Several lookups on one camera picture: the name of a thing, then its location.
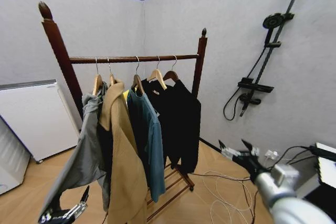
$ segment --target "blue shirt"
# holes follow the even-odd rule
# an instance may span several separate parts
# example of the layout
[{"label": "blue shirt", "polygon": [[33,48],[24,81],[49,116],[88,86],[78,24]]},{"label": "blue shirt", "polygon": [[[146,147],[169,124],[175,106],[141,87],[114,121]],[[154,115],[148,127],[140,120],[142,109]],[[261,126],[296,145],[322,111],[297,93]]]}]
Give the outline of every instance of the blue shirt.
[{"label": "blue shirt", "polygon": [[165,192],[160,122],[146,94],[138,96],[130,90],[127,106],[151,197],[157,202],[159,196]]}]

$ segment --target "wooden hanger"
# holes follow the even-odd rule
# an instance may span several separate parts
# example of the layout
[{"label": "wooden hanger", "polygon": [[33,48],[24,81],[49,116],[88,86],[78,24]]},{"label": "wooden hanger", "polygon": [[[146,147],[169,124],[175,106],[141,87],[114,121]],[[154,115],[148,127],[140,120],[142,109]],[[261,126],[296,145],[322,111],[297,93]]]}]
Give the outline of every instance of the wooden hanger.
[{"label": "wooden hanger", "polygon": [[177,73],[173,71],[173,68],[175,66],[175,64],[177,63],[177,57],[174,55],[175,57],[175,63],[173,64],[172,66],[172,70],[168,71],[164,77],[163,77],[163,80],[168,80],[168,79],[172,79],[174,82],[177,82],[178,81],[178,76],[177,76]]},{"label": "wooden hanger", "polygon": [[97,58],[96,58],[96,68],[97,68],[97,75],[95,77],[95,84],[93,86],[93,92],[92,94],[93,95],[97,95],[98,94],[98,91],[99,91],[99,88],[101,86],[103,86],[103,80],[101,79],[101,76],[100,74],[98,73],[98,64],[97,64]]},{"label": "wooden hanger", "polygon": [[158,66],[159,66],[159,63],[160,63],[160,58],[158,57],[158,59],[159,59],[159,62],[156,65],[156,69],[153,70],[151,76],[149,76],[147,78],[147,81],[151,81],[153,79],[157,79],[159,81],[160,85],[162,86],[163,90],[166,90],[167,86],[164,83],[163,78],[162,78],[162,74],[161,74],[161,72],[158,69]]},{"label": "wooden hanger", "polygon": [[110,61],[109,61],[109,57],[107,56],[107,62],[109,63],[109,68],[110,68],[110,86],[112,86],[113,84],[115,84],[115,78],[112,74],[111,71],[111,65],[110,65]]},{"label": "wooden hanger", "polygon": [[145,94],[145,91],[143,90],[141,79],[138,76],[138,67],[139,67],[139,64],[140,64],[140,60],[139,60],[138,56],[136,56],[136,58],[138,59],[138,66],[136,67],[136,74],[134,75],[133,85],[132,85],[131,89],[134,89],[135,87],[138,87],[138,90],[140,91],[141,95],[143,95],[143,94]]}]

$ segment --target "coat sleeve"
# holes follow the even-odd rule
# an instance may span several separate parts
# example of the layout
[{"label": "coat sleeve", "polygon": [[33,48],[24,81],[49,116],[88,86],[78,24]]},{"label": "coat sleeve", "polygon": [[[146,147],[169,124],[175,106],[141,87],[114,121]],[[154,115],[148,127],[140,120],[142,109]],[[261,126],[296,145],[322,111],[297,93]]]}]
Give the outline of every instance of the coat sleeve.
[{"label": "coat sleeve", "polygon": [[149,186],[151,197],[154,202],[157,202],[159,196],[165,193],[162,135],[159,122],[150,124],[148,143],[145,150],[148,154],[148,163],[150,166]]},{"label": "coat sleeve", "polygon": [[184,173],[193,173],[198,162],[198,146],[201,125],[201,103],[196,100],[188,112],[188,124],[185,129],[185,140],[182,146],[181,170]]}]

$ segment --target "gray jacket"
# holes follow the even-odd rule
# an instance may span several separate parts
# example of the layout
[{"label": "gray jacket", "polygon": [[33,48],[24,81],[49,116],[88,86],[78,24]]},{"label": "gray jacket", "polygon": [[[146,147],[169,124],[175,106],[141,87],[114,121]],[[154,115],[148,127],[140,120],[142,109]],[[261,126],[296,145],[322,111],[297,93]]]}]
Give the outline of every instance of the gray jacket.
[{"label": "gray jacket", "polygon": [[97,137],[98,118],[106,89],[107,87],[104,83],[98,96],[92,94],[83,95],[84,119],[78,144],[49,191],[39,218],[50,208],[54,211],[61,209],[59,199],[66,189],[84,186],[95,180],[98,180],[102,188],[103,208],[105,211],[108,210],[111,177],[107,178],[105,176],[107,171],[103,161],[101,145]]}]

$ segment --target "cable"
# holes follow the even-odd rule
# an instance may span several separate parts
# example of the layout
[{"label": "cable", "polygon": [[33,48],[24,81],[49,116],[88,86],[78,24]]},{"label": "cable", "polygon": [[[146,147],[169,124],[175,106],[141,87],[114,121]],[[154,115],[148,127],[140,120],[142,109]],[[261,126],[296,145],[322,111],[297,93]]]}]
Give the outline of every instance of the cable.
[{"label": "cable", "polygon": [[107,217],[108,214],[109,214],[109,212],[107,211],[106,214],[105,214],[105,218],[104,218],[104,220],[103,220],[103,222],[101,224],[104,224],[104,222],[105,222],[106,217]]},{"label": "cable", "polygon": [[256,194],[254,194],[254,205],[253,205],[253,218],[251,224],[254,224],[256,220],[256,205],[257,205],[257,194],[259,190],[256,191]]},{"label": "cable", "polygon": [[287,150],[285,150],[285,152],[283,153],[283,155],[272,165],[272,166],[269,166],[267,167],[268,170],[272,170],[273,167],[278,164],[282,158],[285,156],[285,154],[290,150],[290,149],[293,149],[293,148],[303,148],[303,149],[306,149],[308,150],[308,147],[305,147],[305,146],[299,146],[299,145],[296,145],[296,146],[292,146],[292,147],[289,147]]},{"label": "cable", "polygon": [[298,163],[298,162],[301,162],[301,161],[304,161],[304,160],[306,160],[306,159],[310,159],[310,158],[313,158],[313,157],[316,157],[316,156],[304,157],[304,158],[301,158],[301,159],[299,159],[299,160],[293,161],[293,162],[291,162],[291,163],[289,163],[289,164],[290,164],[290,165],[293,165],[293,164],[296,164],[296,163]]},{"label": "cable", "polygon": [[[215,171],[212,171],[212,170],[209,170],[206,173],[209,173],[209,172],[219,173],[219,172],[215,172]],[[196,175],[196,176],[203,176],[203,177],[220,177],[220,178],[226,178],[226,179],[233,180],[233,181],[248,181],[248,180],[251,180],[250,177],[235,178],[235,177],[231,177],[231,176],[227,176],[227,175],[207,175],[207,174],[198,174],[198,173],[189,173],[189,174]]]},{"label": "cable", "polygon": [[268,157],[265,158],[265,160],[264,160],[264,162],[263,162],[263,164],[262,164],[263,167],[266,166],[267,161],[268,161]]},{"label": "cable", "polygon": [[[263,48],[263,50],[262,50],[261,54],[259,55],[259,57],[258,57],[256,63],[253,65],[251,71],[248,73],[247,78],[249,78],[249,76],[251,75],[251,73],[253,72],[253,70],[256,68],[256,66],[257,66],[257,64],[259,63],[260,59],[262,58],[262,56],[263,56],[265,50],[266,50],[266,47]],[[226,109],[227,105],[230,103],[230,101],[232,100],[232,98],[236,95],[236,93],[237,93],[239,90],[240,90],[240,87],[233,93],[233,95],[229,98],[229,100],[228,100],[228,101],[225,103],[225,105],[224,105],[224,108],[223,108],[223,114],[224,114],[225,119],[228,120],[228,121],[232,121],[232,120],[235,118],[235,116],[236,116],[236,107],[237,107],[237,102],[238,102],[240,96],[237,98],[237,100],[236,100],[236,102],[235,102],[235,106],[234,106],[234,110],[233,110],[233,116],[232,116],[231,119],[229,119],[229,118],[226,116],[226,114],[225,114],[225,109]]]},{"label": "cable", "polygon": [[[244,187],[244,186],[243,186],[243,190],[244,190],[244,195],[245,195],[246,203],[247,203],[248,207],[250,208],[250,204],[248,203],[247,196],[246,196],[246,191],[245,191],[245,187]],[[251,215],[252,215],[252,219],[253,219],[254,215],[253,215],[253,213],[252,213],[251,208],[250,208],[250,213],[251,213]]]},{"label": "cable", "polygon": [[233,110],[233,116],[232,116],[232,118],[227,118],[226,117],[226,114],[225,114],[225,109],[226,109],[226,106],[229,104],[229,102],[231,101],[231,99],[236,95],[236,93],[238,92],[240,90],[240,88],[238,88],[234,93],[233,93],[233,95],[230,97],[230,99],[225,103],[225,105],[224,105],[224,108],[223,108],[223,114],[224,114],[224,117],[225,117],[225,119],[226,120],[228,120],[228,121],[232,121],[234,118],[235,118],[235,116],[236,116],[236,107],[237,107],[237,102],[238,102],[238,100],[239,100],[239,97],[237,98],[237,100],[236,100],[236,102],[235,102],[235,106],[234,106],[234,110]]},{"label": "cable", "polygon": [[247,78],[249,78],[249,77],[250,77],[250,75],[252,74],[253,70],[256,68],[256,66],[257,66],[257,64],[259,63],[259,61],[260,61],[261,57],[263,56],[263,54],[264,54],[265,50],[266,50],[266,47],[264,47],[264,48],[263,48],[263,50],[262,50],[262,52],[261,52],[261,54],[260,54],[259,58],[257,59],[256,63],[254,63],[254,65],[253,65],[253,67],[252,67],[252,69],[251,69],[250,73],[248,73],[248,75],[247,75]]},{"label": "cable", "polygon": [[299,156],[300,154],[305,153],[305,152],[307,152],[307,151],[308,151],[308,150],[304,150],[304,151],[302,151],[302,152],[299,152],[299,153],[296,154],[294,157],[292,157],[289,161],[287,161],[286,164],[289,164],[290,162],[294,161],[294,159],[295,159],[297,156]]},{"label": "cable", "polygon": [[[250,180],[249,177],[245,177],[245,178],[235,178],[235,177],[231,177],[231,176],[227,176],[227,175],[224,175],[222,173],[219,173],[219,172],[216,172],[216,171],[213,171],[213,170],[209,170],[207,172],[205,172],[204,174],[196,174],[196,173],[190,173],[192,175],[197,175],[197,176],[202,176],[202,181],[203,181],[203,184],[205,186],[205,188],[217,199],[216,201],[214,201],[211,206],[210,206],[210,217],[211,217],[211,221],[212,223],[214,223],[214,220],[213,220],[213,216],[212,216],[212,213],[213,213],[213,206],[215,205],[215,203],[217,202],[220,202],[222,205],[225,206],[226,210],[228,211],[228,214],[229,214],[229,221],[230,223],[232,223],[232,218],[231,218],[231,214],[230,214],[230,211],[228,209],[228,206],[230,206],[232,209],[234,209],[235,211],[237,211],[241,217],[244,219],[245,223],[248,224],[245,216],[243,215],[243,211],[248,211],[248,210],[251,210],[252,208],[252,196],[251,196],[251,193],[250,191],[248,190],[248,188],[244,185],[243,181],[247,181],[247,180]],[[217,177],[216,179],[216,182],[215,182],[215,187],[216,187],[216,192],[217,192],[217,195],[214,194],[210,188],[208,188],[208,186],[205,184],[205,181],[204,181],[204,177]],[[248,208],[246,209],[238,209],[236,206],[232,205],[231,203],[227,202],[223,196],[220,194],[219,190],[218,190],[218,187],[217,187],[217,182],[218,182],[218,179],[219,178],[224,178],[224,179],[229,179],[229,180],[233,180],[233,181],[237,181],[239,182],[244,190],[247,190],[248,194],[249,194],[249,198],[250,198],[250,201],[251,201],[251,205],[248,203]]]}]

